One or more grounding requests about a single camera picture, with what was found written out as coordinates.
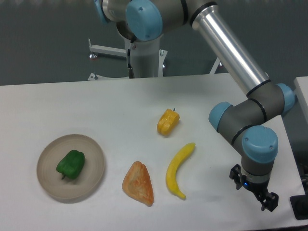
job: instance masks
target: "green bell pepper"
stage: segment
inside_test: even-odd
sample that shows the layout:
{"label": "green bell pepper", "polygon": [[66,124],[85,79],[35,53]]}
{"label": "green bell pepper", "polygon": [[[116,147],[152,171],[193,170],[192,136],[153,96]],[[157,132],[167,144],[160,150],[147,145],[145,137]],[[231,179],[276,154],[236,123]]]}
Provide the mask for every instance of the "green bell pepper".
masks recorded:
{"label": "green bell pepper", "polygon": [[84,164],[85,155],[77,150],[71,150],[57,165],[57,171],[63,174],[62,179],[66,176],[71,180],[76,179]]}

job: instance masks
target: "bread slice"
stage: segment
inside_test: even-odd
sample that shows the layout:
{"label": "bread slice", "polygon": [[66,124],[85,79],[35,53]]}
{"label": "bread slice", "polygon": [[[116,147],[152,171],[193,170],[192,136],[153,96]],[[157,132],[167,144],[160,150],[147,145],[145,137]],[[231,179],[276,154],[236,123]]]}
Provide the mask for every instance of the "bread slice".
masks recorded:
{"label": "bread slice", "polygon": [[130,167],[122,184],[123,191],[131,198],[152,206],[154,202],[153,188],[146,166],[136,161]]}

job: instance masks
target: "gray wall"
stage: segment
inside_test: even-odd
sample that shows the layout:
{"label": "gray wall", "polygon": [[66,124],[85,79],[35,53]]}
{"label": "gray wall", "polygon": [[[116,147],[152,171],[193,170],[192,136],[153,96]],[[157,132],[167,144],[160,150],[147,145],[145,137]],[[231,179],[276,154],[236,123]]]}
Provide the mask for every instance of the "gray wall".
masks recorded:
{"label": "gray wall", "polygon": [[[273,82],[295,88],[308,76],[308,0],[217,0],[220,13]],[[0,85],[127,76],[121,58],[88,59],[92,44],[124,48],[91,0],[0,0]],[[216,56],[189,25],[163,36],[166,76],[207,74]],[[308,125],[300,106],[284,117],[295,155],[306,159]]]}

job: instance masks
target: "yellow banana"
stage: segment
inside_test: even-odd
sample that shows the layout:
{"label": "yellow banana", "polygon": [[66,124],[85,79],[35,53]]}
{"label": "yellow banana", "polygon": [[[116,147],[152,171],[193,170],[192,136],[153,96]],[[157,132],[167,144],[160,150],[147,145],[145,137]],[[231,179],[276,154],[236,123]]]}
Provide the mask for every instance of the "yellow banana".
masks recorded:
{"label": "yellow banana", "polygon": [[183,200],[186,199],[186,196],[179,189],[176,173],[178,167],[193,153],[195,146],[195,143],[188,143],[182,147],[181,150],[179,150],[179,152],[173,157],[166,173],[166,184],[168,189],[170,192]]}

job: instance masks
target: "plate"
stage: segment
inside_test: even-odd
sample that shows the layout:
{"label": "plate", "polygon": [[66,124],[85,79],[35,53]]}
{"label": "plate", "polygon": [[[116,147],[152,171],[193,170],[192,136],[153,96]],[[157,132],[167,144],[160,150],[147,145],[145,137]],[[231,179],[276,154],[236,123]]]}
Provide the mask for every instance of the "plate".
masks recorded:
{"label": "plate", "polygon": [[[84,153],[85,165],[75,180],[67,177],[62,180],[56,167],[73,149]],[[101,181],[105,167],[103,151],[98,143],[78,134],[57,138],[44,149],[38,160],[38,181],[48,194],[62,202],[89,195]]]}

